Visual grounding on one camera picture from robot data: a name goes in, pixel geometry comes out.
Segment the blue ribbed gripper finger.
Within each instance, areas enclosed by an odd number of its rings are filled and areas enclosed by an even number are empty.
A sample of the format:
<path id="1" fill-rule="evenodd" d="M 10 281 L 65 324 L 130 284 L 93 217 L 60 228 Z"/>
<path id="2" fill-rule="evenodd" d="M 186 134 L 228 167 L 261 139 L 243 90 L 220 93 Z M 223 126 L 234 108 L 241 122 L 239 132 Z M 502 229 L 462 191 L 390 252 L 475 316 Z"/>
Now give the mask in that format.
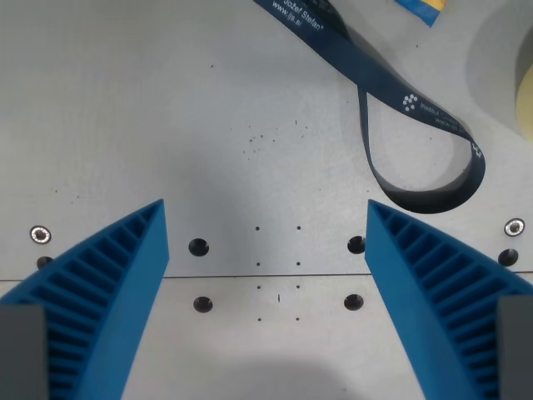
<path id="1" fill-rule="evenodd" d="M 531 284 L 374 200 L 365 259 L 425 398 L 500 398 L 496 306 L 530 295 Z"/>
<path id="2" fill-rule="evenodd" d="M 168 262 L 159 199 L 2 296 L 2 305 L 44 311 L 51 399 L 121 398 Z"/>

